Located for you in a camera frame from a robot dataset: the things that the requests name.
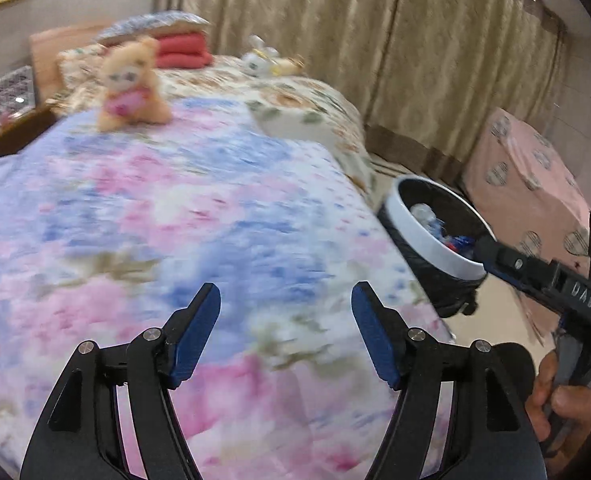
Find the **hand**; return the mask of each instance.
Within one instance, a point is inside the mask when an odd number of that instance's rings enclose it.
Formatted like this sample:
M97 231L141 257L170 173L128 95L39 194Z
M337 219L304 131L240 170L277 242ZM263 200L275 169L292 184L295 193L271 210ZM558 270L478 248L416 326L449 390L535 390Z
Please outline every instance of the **hand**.
M551 392L557 370L557 356L555 352L550 352L540 363L538 376L533 385L533 393L525 404L527 414L540 442L546 440L551 433L551 426L543 412L543 406L549 400L555 413L576 423L557 455L546 460L546 468L550 475L557 474L564 469L591 433L591 388L559 386Z

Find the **metal bolt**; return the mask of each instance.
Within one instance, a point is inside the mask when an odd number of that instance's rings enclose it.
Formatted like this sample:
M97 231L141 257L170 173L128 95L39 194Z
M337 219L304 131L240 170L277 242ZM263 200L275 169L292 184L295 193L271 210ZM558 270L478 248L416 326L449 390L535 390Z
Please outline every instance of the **metal bolt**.
M162 332L159 328L149 328L144 331L142 337L144 337L147 341L155 341L160 337L160 334L162 334Z
M80 343L78 346L78 351L81 354L88 354L91 350L93 350L93 341L85 341L84 343Z
M424 341L427 338L427 335L424 333L424 330L412 328L409 330L409 337L414 341Z
M485 341L483 339L478 339L475 342L475 347L480 352L484 352L485 354L487 354L487 353L489 353L491 351L491 343L489 343L488 341Z

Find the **curtain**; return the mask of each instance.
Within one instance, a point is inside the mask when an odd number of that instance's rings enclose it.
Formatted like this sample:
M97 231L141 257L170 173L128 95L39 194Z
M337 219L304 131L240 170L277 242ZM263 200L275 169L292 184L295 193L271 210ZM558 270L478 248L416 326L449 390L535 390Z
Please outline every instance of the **curtain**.
M494 107L544 133L564 38L535 0L398 0L367 149L452 183Z
M282 56L302 56L309 76L342 92L363 114L373 100L397 0L156 0L212 24L217 54L240 56L257 34Z

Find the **headboard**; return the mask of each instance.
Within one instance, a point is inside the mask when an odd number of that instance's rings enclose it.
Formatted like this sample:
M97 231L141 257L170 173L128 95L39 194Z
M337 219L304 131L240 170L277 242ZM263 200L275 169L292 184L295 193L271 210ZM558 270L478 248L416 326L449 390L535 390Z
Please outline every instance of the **headboard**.
M112 25L113 21L84 23L71 27L52 28L29 37L35 83L40 103L63 88L56 56L63 50L91 44L93 38Z

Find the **folded red blanket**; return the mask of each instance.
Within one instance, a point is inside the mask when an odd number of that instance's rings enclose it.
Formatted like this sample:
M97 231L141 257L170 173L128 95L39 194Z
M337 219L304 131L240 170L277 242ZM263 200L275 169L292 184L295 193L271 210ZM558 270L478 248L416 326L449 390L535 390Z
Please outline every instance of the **folded red blanket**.
M163 54L203 54L207 52L207 38L201 32L178 34L158 38L158 55Z
M204 68L214 60L208 52L203 54L162 54L156 59L157 68Z

